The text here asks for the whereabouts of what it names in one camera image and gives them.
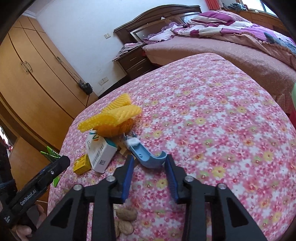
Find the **person left hand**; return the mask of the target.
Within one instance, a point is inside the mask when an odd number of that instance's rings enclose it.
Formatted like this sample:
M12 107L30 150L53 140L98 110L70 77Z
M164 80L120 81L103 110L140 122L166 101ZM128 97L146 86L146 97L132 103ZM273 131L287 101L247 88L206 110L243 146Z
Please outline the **person left hand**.
M37 228L40 227L42 222L46 219L47 215L44 213L43 207L41 205L37 204L37 210L39 212L39 219L37 222ZM16 240L21 241L28 241L29 238L32 236L32 230L30 227L25 225L16 225L13 227L12 232L16 238Z

